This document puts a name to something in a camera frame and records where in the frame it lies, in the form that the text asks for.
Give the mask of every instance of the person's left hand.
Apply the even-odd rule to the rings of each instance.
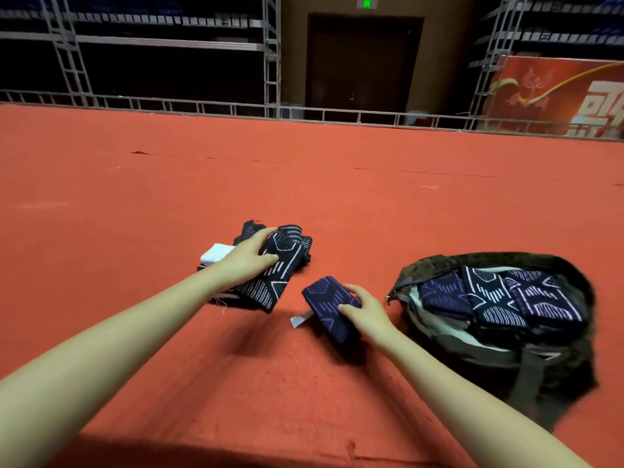
[[[262,256],[258,254],[269,235],[275,231],[277,231],[276,227],[261,229],[250,239],[238,244],[224,259],[211,266],[218,268],[219,276],[223,281],[223,289],[245,283],[277,263],[276,254],[263,254]]]

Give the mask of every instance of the door frame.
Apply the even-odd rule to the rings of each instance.
[[[410,88],[412,86],[412,80],[414,78],[414,66],[416,65],[416,57],[418,55],[418,49],[420,46],[421,35],[423,33],[424,17],[416,16],[378,16],[378,15],[336,15],[331,13],[310,13],[308,14],[308,43],[306,53],[306,98],[305,106],[310,107],[310,94],[311,94],[311,69],[312,69],[312,33],[313,27],[316,23],[327,25],[340,26],[342,22],[359,22],[370,21],[372,23],[385,24],[392,28],[394,31],[404,31],[405,29],[411,30],[411,34],[408,37],[408,49],[406,53],[405,62],[403,64],[403,71],[401,72],[401,85],[399,87],[401,96],[401,108],[398,113],[405,112],[407,108],[408,99],[410,95]]]

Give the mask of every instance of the forearm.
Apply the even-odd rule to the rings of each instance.
[[[48,460],[221,287],[219,269],[209,267],[0,381],[0,466]]]
[[[399,331],[382,350],[480,468],[588,466],[539,425],[448,369]]]

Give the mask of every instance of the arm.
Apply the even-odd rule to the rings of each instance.
[[[0,381],[0,466],[38,467],[82,429],[214,293],[277,262],[258,256],[275,228],[220,263],[79,333]]]
[[[588,467],[529,418],[459,376],[397,330],[380,302],[359,286],[362,308],[340,312],[394,362],[480,468]]]

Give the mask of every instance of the hand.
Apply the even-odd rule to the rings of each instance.
[[[398,330],[390,322],[383,305],[360,286],[344,284],[344,288],[357,296],[362,308],[339,305],[338,310],[353,322],[362,335],[370,339],[376,346],[384,348]]]
[[[211,266],[218,269],[219,276],[223,280],[223,290],[246,283],[277,263],[276,254],[262,256],[258,254],[269,235],[275,231],[277,228],[261,229],[248,240],[238,244],[224,259]]]

